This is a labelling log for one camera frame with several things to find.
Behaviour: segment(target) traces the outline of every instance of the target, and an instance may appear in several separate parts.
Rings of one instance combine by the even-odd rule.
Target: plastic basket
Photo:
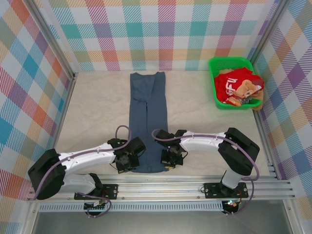
[[[219,71],[223,69],[237,69],[246,67],[247,69],[253,71],[254,68],[251,62],[242,57],[215,57],[209,61],[209,70],[210,70],[210,78],[213,84],[213,92],[214,92],[214,99],[215,105],[218,109],[221,110],[246,110],[251,107],[255,107],[261,104],[261,100],[252,99],[250,103],[243,104],[241,106],[233,106],[230,104],[220,102],[216,97],[215,91],[215,77],[219,75]]]

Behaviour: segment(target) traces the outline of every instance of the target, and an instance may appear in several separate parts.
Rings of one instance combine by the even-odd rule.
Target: white table surface
[[[117,126],[128,125],[131,73],[133,71],[80,72],[56,147],[58,153],[101,145],[114,138]],[[270,174],[252,110],[217,109],[208,71],[167,71],[165,74],[170,133],[178,129],[219,133],[235,127],[259,145],[256,164],[260,175]],[[127,139],[127,135],[127,131],[121,129],[118,137]],[[221,176],[227,168],[218,153],[191,152],[183,166],[157,175]],[[110,165],[97,165],[80,173],[117,174],[117,171]],[[129,172],[127,175],[145,174]]]

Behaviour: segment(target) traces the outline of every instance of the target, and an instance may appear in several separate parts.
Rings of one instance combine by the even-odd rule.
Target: red t-shirt
[[[248,97],[248,93],[245,97],[239,97],[233,94],[233,92],[236,91],[245,80],[250,80],[256,91],[264,88],[264,81],[260,76],[253,75],[253,72],[248,70],[246,67],[239,68],[226,74],[220,74],[214,78],[214,85],[218,100],[224,103],[232,104],[231,102],[228,102],[228,98],[231,96],[236,99],[244,99]]]

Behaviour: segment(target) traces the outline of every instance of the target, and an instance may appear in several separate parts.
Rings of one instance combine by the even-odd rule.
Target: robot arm
[[[163,141],[172,138],[177,138],[177,140]],[[224,196],[229,196],[234,192],[241,178],[251,174],[253,165],[240,150],[220,138],[227,138],[238,144],[253,161],[256,160],[260,148],[236,128],[229,128],[227,132],[218,134],[197,134],[186,130],[178,130],[176,134],[170,134],[160,130],[156,136],[156,142],[167,148],[162,151],[161,163],[169,168],[183,165],[183,152],[219,152],[229,165],[229,169],[220,182],[220,192]]]
[[[139,166],[138,154],[145,150],[145,146],[141,139],[136,137],[124,148],[114,150],[125,143],[126,140],[113,138],[95,148],[78,152],[58,154],[55,149],[47,150],[28,171],[35,191],[46,172],[56,163],[63,162],[45,178],[38,199],[50,198],[59,191],[102,196],[102,183],[96,174],[76,175],[74,173],[99,164],[114,162],[118,173],[133,170]]]

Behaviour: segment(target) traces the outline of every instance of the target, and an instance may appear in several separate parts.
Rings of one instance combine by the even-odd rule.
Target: blue pants
[[[164,72],[154,75],[130,75],[131,102],[129,127],[133,137],[140,137],[146,146],[139,158],[140,166],[133,172],[157,173],[167,171],[160,163],[164,149],[154,141],[151,134],[156,128],[168,131],[167,104],[165,96],[166,76]]]

